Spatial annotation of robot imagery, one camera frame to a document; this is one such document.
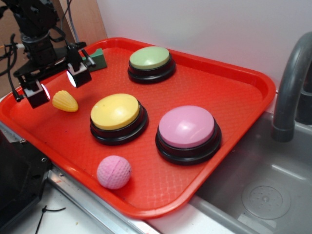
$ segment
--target faucet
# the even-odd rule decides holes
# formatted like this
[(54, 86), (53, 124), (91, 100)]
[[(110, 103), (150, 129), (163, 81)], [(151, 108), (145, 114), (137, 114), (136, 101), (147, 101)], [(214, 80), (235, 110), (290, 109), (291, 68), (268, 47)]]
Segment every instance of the faucet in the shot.
[(274, 140), (293, 138), (294, 121), (312, 124), (312, 32), (296, 43), (279, 86), (272, 122)]

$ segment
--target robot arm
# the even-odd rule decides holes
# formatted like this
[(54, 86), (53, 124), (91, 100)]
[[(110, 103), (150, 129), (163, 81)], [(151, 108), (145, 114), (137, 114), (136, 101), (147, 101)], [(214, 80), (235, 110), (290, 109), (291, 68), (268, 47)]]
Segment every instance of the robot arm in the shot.
[[(29, 60), (14, 72), (25, 96), (33, 108), (49, 101), (49, 97), (40, 84), (52, 75), (68, 70), (72, 82), (79, 87), (91, 80), (87, 66), (83, 64), (79, 50), (86, 46), (84, 42), (68, 44), (54, 48), (51, 41), (65, 40), (65, 34), (56, 28), (58, 14), (49, 0), (1, 0), (5, 8), (13, 12), (19, 25), (21, 41)], [(50, 29), (61, 33), (58, 40), (50, 37)], [(20, 101), (23, 96), (15, 97)]]

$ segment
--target metal sink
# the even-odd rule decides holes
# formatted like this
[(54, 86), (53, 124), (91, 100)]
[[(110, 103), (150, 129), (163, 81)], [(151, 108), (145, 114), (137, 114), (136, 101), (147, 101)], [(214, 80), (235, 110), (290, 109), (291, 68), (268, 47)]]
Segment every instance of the metal sink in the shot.
[(311, 127), (296, 123), (292, 141), (276, 142), (272, 117), (261, 116), (191, 203), (239, 227), (237, 233), (311, 233)]

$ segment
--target sink drain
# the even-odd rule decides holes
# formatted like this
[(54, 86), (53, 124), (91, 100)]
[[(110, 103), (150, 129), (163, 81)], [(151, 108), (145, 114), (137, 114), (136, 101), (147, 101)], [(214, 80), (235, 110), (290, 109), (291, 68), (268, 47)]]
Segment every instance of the sink drain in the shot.
[(280, 218), (291, 206), (288, 192), (270, 181), (249, 184), (242, 194), (245, 208), (262, 219)]

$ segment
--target plastic tray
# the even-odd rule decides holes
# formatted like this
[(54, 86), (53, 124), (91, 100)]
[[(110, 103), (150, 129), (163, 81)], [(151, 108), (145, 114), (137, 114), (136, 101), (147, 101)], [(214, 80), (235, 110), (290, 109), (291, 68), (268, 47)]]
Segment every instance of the plastic tray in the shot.
[[(76, 113), (60, 111), (52, 102), (32, 109), (27, 100), (16, 103), (12, 95), (0, 103), (3, 123), (114, 208), (140, 219), (162, 216), (188, 202), (275, 95), (274, 83), (262, 73), (172, 50), (176, 72), (171, 78), (156, 84), (134, 83), (127, 74), (129, 57), (146, 46), (123, 38), (97, 42), (87, 51), (102, 48), (108, 67), (94, 71), (91, 82), (76, 89), (66, 73), (46, 80), (51, 96), (59, 90), (72, 94), (79, 104)], [(115, 93), (135, 96), (147, 109), (150, 122), (134, 141), (105, 146), (90, 133), (90, 112), (97, 101)], [(157, 152), (161, 117), (182, 105), (206, 108), (221, 128), (221, 148), (207, 162), (180, 166)], [(128, 184), (115, 191), (101, 187), (96, 176), (98, 164), (109, 155), (123, 156), (132, 166)]]

